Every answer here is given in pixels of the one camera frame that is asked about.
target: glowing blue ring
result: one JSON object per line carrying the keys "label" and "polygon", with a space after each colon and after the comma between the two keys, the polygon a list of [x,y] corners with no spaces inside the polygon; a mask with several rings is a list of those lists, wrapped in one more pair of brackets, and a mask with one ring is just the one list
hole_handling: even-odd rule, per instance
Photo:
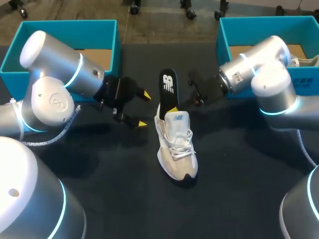
{"label": "glowing blue ring", "polygon": [[44,132],[46,132],[46,130],[37,130],[37,129],[34,129],[34,128],[32,128],[31,126],[29,126],[29,125],[25,122],[25,120],[24,120],[24,118],[23,118],[23,116],[22,116],[22,103],[23,103],[23,101],[22,101],[21,104],[20,104],[20,117],[21,117],[22,123],[23,123],[28,129],[30,129],[30,130],[32,130],[32,131],[34,131],[34,132],[38,132],[38,133],[44,133]]}
{"label": "glowing blue ring", "polygon": [[74,75],[72,76],[71,80],[69,80],[69,82],[64,85],[65,88],[67,88],[69,85],[71,85],[72,82],[75,80],[75,78],[78,76],[82,65],[83,65],[83,56],[80,53],[80,62],[79,62],[78,68],[76,69],[76,71],[75,71]]}
{"label": "glowing blue ring", "polygon": [[309,178],[308,178],[308,182],[307,182],[307,193],[308,193],[308,198],[309,198],[309,202],[310,202],[310,206],[313,209],[313,212],[315,214],[315,216],[317,217],[318,221],[319,221],[319,213],[315,207],[313,198],[311,196],[311,190],[310,190],[310,182],[311,182],[311,178],[313,176],[314,171],[317,169],[317,167],[310,173]]}
{"label": "glowing blue ring", "polygon": [[47,239],[52,239],[54,237],[54,235],[56,234],[56,232],[58,231],[61,223],[62,223],[62,220],[63,220],[63,217],[64,217],[64,214],[65,214],[65,207],[66,207],[66,194],[65,194],[65,189],[64,189],[64,186],[62,184],[62,182],[60,181],[61,183],[61,186],[62,186],[62,190],[63,190],[63,207],[62,207],[62,212],[61,212],[61,215],[60,215],[60,218],[59,218],[59,221],[58,223],[56,224],[55,228],[53,229],[53,231],[51,232],[51,235],[47,238]]}
{"label": "glowing blue ring", "polygon": [[263,111],[261,108],[259,108],[259,110],[265,114],[265,115],[268,115],[268,116],[277,116],[277,115],[282,115],[284,113],[287,113],[288,111],[292,111],[294,110],[298,105],[298,97],[296,98],[296,101],[293,103],[292,106],[290,106],[288,109],[284,110],[284,111],[280,111],[280,112],[276,112],[276,113],[269,113],[269,112],[265,112]]}
{"label": "glowing blue ring", "polygon": [[[244,60],[247,61],[249,65],[251,65],[251,64],[250,64],[250,61],[248,60],[247,56],[246,56],[244,53],[240,53],[239,55],[240,55],[242,58],[244,58]],[[256,75],[255,68],[254,68],[253,66],[250,66],[250,68],[251,68],[251,71],[253,72],[253,74],[254,74],[254,76],[255,76],[255,75]]]}

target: blue crate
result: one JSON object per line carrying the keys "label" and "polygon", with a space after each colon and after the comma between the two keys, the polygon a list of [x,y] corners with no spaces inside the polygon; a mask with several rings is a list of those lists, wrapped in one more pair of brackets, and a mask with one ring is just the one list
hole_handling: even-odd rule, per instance
{"label": "blue crate", "polygon": [[[252,46],[277,35],[286,44],[301,45],[308,59],[319,54],[319,24],[313,16],[221,18],[216,53],[219,65],[231,61],[229,46]],[[298,95],[319,95],[319,67],[288,67]],[[229,97],[252,97],[251,89]]]}
{"label": "blue crate", "polygon": [[[24,98],[29,73],[20,65],[20,53],[28,38],[45,31],[74,49],[111,49],[110,69],[105,74],[119,76],[121,43],[116,20],[24,21],[20,24],[0,67],[0,76],[16,100]],[[72,94],[75,101],[91,101]]]}

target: new balance logo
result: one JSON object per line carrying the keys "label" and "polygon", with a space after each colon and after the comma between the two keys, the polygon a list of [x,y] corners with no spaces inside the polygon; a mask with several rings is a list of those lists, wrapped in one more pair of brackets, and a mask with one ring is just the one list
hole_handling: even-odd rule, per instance
{"label": "new balance logo", "polygon": [[174,94],[173,78],[171,76],[163,75],[163,83],[164,83],[164,90],[167,90]]}
{"label": "new balance logo", "polygon": [[183,118],[183,116],[175,116],[174,120],[181,120]]}

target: screw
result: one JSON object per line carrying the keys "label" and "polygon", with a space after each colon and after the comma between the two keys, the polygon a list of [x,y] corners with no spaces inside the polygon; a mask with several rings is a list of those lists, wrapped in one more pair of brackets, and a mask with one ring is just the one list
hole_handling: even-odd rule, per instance
{"label": "screw", "polygon": [[99,76],[99,72],[97,71],[97,70],[93,70],[93,75],[95,75],[95,76]]}

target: cable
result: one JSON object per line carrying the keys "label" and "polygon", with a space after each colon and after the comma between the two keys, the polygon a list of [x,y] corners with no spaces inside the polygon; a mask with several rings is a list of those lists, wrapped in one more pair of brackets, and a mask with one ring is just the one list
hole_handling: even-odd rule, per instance
{"label": "cable", "polygon": [[313,166],[313,167],[317,167],[316,163],[311,159],[311,157],[309,156],[309,154],[307,153],[307,150],[305,149],[304,143],[303,143],[303,139],[301,138],[301,134],[300,134],[300,130],[297,129],[297,137],[298,137],[298,141],[301,147],[301,150],[303,151],[305,157],[307,158],[307,160],[309,161],[309,163]]}
{"label": "cable", "polygon": [[81,106],[78,105],[77,108],[75,109],[72,117],[70,118],[70,120],[68,121],[68,123],[66,124],[66,126],[64,127],[64,129],[61,131],[61,133],[54,137],[53,139],[51,140],[48,140],[48,141],[45,141],[45,142],[25,142],[25,141],[22,141],[21,143],[26,145],[26,146],[33,146],[33,147],[37,147],[37,146],[45,146],[45,145],[49,145],[49,144],[52,144],[56,141],[58,141],[60,138],[62,138],[65,133],[69,130],[72,122],[74,121],[75,117],[77,116],[77,114],[80,112],[81,110]]}

